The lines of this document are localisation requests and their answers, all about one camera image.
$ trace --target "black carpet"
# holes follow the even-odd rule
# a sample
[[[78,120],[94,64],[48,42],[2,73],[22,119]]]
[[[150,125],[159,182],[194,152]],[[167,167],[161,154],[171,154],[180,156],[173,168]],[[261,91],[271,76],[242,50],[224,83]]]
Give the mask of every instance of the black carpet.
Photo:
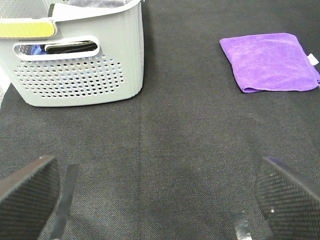
[[[47,154],[61,179],[80,163],[66,240],[234,240],[231,211],[246,212],[255,240],[271,240],[254,196],[259,161],[273,156],[320,182],[320,89],[241,93],[219,40],[287,32],[320,59],[319,9],[315,0],[147,0],[141,93],[39,108],[11,86],[0,177]]]

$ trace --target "basket handle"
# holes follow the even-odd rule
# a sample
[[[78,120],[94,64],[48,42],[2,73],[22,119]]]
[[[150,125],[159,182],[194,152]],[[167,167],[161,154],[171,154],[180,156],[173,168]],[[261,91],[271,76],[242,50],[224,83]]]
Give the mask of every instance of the basket handle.
[[[0,38],[48,38],[56,33],[56,24],[49,17],[0,19]]]
[[[63,44],[63,43],[74,43],[92,41],[96,44],[97,48],[92,51],[79,51],[72,53],[61,53],[61,54],[44,54],[44,55],[28,55],[25,52],[21,52],[21,49],[28,49],[34,45],[48,45],[48,44]],[[91,35],[68,37],[56,40],[44,40],[44,41],[18,41],[13,45],[14,54],[24,61],[52,61],[52,60],[63,60],[63,59],[79,59],[86,57],[96,56],[100,52],[100,41]]]

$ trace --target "purple cloth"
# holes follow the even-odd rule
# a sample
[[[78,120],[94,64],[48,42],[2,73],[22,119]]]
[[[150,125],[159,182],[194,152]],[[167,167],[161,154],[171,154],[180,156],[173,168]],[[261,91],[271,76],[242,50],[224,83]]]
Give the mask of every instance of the purple cloth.
[[[307,91],[319,86],[320,74],[292,34],[224,38],[220,45],[244,93]]]

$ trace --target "laundry basket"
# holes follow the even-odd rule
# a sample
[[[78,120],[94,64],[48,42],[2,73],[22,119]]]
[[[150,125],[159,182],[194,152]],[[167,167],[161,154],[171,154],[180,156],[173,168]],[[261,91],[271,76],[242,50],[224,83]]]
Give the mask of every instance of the laundry basket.
[[[22,98],[37,107],[63,107],[135,96],[142,88],[144,72],[141,0],[117,8],[66,3],[0,2],[0,65]],[[97,48],[30,54],[34,45],[81,41],[92,41]]]

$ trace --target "white label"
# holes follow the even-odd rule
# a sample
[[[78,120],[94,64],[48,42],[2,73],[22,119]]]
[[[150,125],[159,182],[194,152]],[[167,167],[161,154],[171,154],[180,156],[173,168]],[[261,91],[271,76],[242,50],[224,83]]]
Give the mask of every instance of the white label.
[[[315,58],[315,56],[313,56],[312,53],[309,54],[308,59],[312,66],[315,66],[319,63],[319,61]]]

